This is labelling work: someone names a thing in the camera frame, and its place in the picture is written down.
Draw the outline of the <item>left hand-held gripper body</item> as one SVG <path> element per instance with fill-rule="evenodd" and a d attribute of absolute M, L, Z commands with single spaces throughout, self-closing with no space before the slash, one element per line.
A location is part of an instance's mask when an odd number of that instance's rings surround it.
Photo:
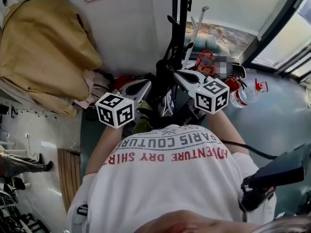
<path fill-rule="evenodd" d="M 139 85 L 124 85 L 121 89 L 107 92 L 95 103 L 99 121 L 115 129 L 127 123 L 135 123 L 140 102 Z"/>

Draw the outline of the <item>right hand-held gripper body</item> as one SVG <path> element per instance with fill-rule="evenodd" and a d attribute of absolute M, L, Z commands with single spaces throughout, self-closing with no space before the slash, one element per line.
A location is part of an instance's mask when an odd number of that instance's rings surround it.
<path fill-rule="evenodd" d="M 218 78 L 208 78 L 206 83 L 192 90 L 190 96 L 196 108 L 215 114 L 228 105 L 229 86 Z"/>

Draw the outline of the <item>black coat rack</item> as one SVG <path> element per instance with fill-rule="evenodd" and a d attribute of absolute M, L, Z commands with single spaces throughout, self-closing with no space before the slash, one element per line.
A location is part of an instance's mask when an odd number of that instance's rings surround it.
<path fill-rule="evenodd" d="M 172 24 L 172 37 L 165 53 L 168 67 L 179 70 L 182 67 L 187 13 L 191 11 L 192 0 L 172 0 L 172 16 L 167 16 Z"/>

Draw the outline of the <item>person's right forearm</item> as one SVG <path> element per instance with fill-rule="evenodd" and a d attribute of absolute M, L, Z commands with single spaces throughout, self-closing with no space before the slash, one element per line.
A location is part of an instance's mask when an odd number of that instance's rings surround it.
<path fill-rule="evenodd" d="M 245 144 L 241 135 L 235 129 L 223 111 L 215 114 L 206 113 L 210 130 L 223 142 L 231 141 Z"/>

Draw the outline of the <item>person's left forearm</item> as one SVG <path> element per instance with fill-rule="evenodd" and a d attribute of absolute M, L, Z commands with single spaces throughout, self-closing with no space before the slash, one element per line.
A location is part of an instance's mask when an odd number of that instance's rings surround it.
<path fill-rule="evenodd" d="M 112 128 L 106 126 L 86 166 L 85 175 L 97 173 L 104 165 L 114 148 L 121 142 L 123 126 Z"/>

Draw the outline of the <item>red gift bag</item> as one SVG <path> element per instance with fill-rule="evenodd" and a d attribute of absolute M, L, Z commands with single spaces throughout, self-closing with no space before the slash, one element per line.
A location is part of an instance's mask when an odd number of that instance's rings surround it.
<path fill-rule="evenodd" d="M 204 50 L 198 54 L 194 70 L 205 76 L 210 76 L 215 72 L 214 62 L 215 58 L 213 57 L 213 52 Z"/>

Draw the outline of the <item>white plastic bag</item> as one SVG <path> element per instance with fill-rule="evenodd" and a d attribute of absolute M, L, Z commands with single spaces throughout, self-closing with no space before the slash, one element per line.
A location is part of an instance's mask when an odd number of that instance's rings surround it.
<path fill-rule="evenodd" d="M 170 90 L 158 105 L 158 112 L 161 117 L 170 117 L 173 115 L 174 102 L 173 93 Z"/>

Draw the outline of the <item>red fire extinguisher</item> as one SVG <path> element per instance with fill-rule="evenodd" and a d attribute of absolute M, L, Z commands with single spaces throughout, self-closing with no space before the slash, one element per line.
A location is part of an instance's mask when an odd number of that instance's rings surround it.
<path fill-rule="evenodd" d="M 247 84 L 241 78 L 236 77 L 234 74 L 227 75 L 225 84 L 229 87 L 230 93 L 233 93 L 240 88 L 245 89 L 247 87 Z"/>

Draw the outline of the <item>pink garment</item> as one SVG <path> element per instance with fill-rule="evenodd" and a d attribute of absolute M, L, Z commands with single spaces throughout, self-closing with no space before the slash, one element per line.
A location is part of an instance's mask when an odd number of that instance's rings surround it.
<path fill-rule="evenodd" d="M 83 78 L 88 86 L 89 95 L 83 101 L 74 100 L 73 102 L 84 109 L 96 103 L 106 92 L 111 92 L 114 88 L 114 77 L 109 73 L 84 71 Z"/>

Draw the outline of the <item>large clear water bottle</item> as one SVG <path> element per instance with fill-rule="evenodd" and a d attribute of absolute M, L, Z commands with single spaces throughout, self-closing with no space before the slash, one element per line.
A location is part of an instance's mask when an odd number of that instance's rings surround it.
<path fill-rule="evenodd" d="M 268 92 L 268 83 L 257 79 L 247 81 L 229 96 L 231 104 L 236 108 L 243 108 L 257 102 L 261 94 Z"/>

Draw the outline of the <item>dark waste bin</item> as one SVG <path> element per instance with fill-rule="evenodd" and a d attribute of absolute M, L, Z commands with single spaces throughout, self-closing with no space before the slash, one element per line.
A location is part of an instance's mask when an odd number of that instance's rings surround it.
<path fill-rule="evenodd" d="M 246 71 L 245 68 L 241 65 L 232 64 L 232 74 L 241 80 L 246 79 Z"/>

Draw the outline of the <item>wooden slatted board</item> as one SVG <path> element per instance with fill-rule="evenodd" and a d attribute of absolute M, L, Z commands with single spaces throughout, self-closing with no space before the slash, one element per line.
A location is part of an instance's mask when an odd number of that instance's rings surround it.
<path fill-rule="evenodd" d="M 58 172 L 64 207 L 68 212 L 75 194 L 81 186 L 80 153 L 75 150 L 58 149 Z"/>

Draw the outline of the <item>person's white printed t-shirt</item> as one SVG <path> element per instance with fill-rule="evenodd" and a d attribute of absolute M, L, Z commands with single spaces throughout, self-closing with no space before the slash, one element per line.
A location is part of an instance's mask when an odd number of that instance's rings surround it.
<path fill-rule="evenodd" d="M 230 153 L 208 129 L 171 125 L 123 139 L 97 173 L 85 175 L 68 211 L 70 233 L 131 233 L 176 210 L 259 225 L 274 218 L 276 198 L 252 212 L 239 207 L 252 158 Z"/>

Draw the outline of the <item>beige jacket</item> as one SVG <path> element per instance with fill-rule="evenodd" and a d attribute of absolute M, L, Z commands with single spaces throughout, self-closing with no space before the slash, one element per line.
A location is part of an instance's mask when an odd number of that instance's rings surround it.
<path fill-rule="evenodd" d="M 75 117 L 73 102 L 90 94 L 84 73 L 101 65 L 89 24 L 69 0 L 25 0 L 8 8 L 0 80 L 39 106 Z"/>

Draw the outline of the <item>black framed glass door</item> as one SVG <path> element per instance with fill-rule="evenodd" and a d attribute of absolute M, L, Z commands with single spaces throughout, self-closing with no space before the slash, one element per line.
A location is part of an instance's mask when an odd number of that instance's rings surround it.
<path fill-rule="evenodd" d="M 279 0 L 239 62 L 311 85 L 311 0 Z"/>

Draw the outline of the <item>black box device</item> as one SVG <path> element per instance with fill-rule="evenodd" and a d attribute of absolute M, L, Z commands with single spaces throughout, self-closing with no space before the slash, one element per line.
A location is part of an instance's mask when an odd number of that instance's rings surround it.
<path fill-rule="evenodd" d="M 245 178 L 249 188 L 269 188 L 301 182 L 311 166 L 311 143 L 278 156 L 255 174 Z"/>

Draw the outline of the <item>black waist pouch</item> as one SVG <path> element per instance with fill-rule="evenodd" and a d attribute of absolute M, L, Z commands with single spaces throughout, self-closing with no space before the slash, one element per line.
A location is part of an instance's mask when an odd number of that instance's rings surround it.
<path fill-rule="evenodd" d="M 239 195 L 239 206 L 244 212 L 254 211 L 266 200 L 270 200 L 276 190 L 276 186 L 267 188 L 249 188 L 247 185 L 241 186 L 242 192 Z"/>

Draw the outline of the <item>person's chin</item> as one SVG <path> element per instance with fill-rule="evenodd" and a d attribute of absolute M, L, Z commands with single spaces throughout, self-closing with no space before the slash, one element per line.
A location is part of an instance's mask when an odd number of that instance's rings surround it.
<path fill-rule="evenodd" d="M 135 233 L 251 233 L 257 228 L 258 224 L 217 220 L 178 210 L 145 223 Z"/>

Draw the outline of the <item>black stool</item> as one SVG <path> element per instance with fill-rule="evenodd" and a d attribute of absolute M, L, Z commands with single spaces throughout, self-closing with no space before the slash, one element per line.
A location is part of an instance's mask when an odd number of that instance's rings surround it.
<path fill-rule="evenodd" d="M 50 233 L 42 221 L 17 208 L 17 192 L 28 186 L 19 177 L 0 176 L 0 233 Z"/>

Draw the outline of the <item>white hanging garment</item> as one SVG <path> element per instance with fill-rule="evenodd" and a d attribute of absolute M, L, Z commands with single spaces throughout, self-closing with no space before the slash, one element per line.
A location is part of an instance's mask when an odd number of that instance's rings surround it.
<path fill-rule="evenodd" d="M 0 0 L 0 31 L 3 29 L 4 16 L 7 14 L 8 8 L 16 3 L 18 0 L 7 0 L 5 4 L 3 0 Z"/>

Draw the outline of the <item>white-handled broom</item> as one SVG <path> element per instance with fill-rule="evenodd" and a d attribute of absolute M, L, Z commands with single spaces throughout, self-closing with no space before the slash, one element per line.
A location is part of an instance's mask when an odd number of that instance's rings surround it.
<path fill-rule="evenodd" d="M 184 63 L 183 63 L 183 69 L 186 69 L 187 67 L 187 64 L 188 64 L 188 60 L 190 58 L 190 54 L 192 52 L 192 49 L 194 47 L 194 43 L 195 43 L 195 40 L 197 38 L 197 35 L 198 35 L 198 32 L 199 32 L 199 29 L 201 27 L 201 24 L 202 24 L 202 21 L 203 21 L 203 18 L 204 18 L 204 14 L 205 14 L 205 11 L 208 10 L 209 7 L 208 6 L 204 6 L 202 7 L 201 9 L 201 13 L 200 13 L 200 17 L 198 19 L 198 22 L 194 19 L 193 16 L 191 16 L 191 21 L 192 21 L 192 25 L 193 25 L 193 32 L 192 32 L 192 35 L 191 35 L 191 38 L 190 38 L 190 43 L 192 43 L 192 47 L 187 49 L 187 53 L 186 53 L 186 56 L 185 56 L 185 59 L 184 59 Z"/>

